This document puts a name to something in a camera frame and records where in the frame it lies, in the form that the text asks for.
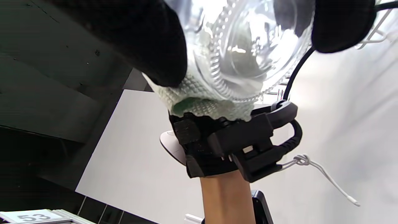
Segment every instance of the white sign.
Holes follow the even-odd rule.
[[[0,217],[7,222],[41,222],[51,219],[64,218],[48,209],[19,212],[0,212]]]

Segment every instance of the black cable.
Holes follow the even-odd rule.
[[[284,154],[291,152],[293,149],[295,149],[300,144],[302,138],[302,129],[300,124],[296,120],[291,121],[290,124],[295,130],[295,135],[278,146],[280,148],[280,151],[283,151]]]
[[[393,9],[393,8],[398,8],[398,2],[387,2],[387,3],[375,5],[375,9],[377,12],[379,12],[381,10]]]
[[[308,49],[308,51],[304,54],[302,59],[298,62],[296,68],[294,69],[292,75],[290,76],[289,82],[287,82],[285,93],[283,94],[283,99],[287,100],[289,98],[290,90],[292,89],[293,82],[301,69],[302,65],[307,61],[307,59],[311,56],[311,54],[315,51],[314,47]]]

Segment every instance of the black mount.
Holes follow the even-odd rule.
[[[233,160],[244,179],[252,183],[281,170],[277,162],[299,145],[302,130],[296,115],[297,106],[282,100],[253,110],[249,122],[226,124],[207,140],[215,156]],[[295,130],[294,136],[281,145],[273,145],[273,130],[289,123]]]

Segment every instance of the black wrist strap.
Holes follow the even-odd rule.
[[[207,138],[224,126],[208,116],[196,117],[191,113],[184,117],[170,115],[170,122],[179,143],[185,151],[187,173],[190,178],[207,177],[238,169],[233,161],[213,154]]]

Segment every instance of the forearm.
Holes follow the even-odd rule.
[[[250,185],[239,171],[201,178],[206,224],[255,224]]]

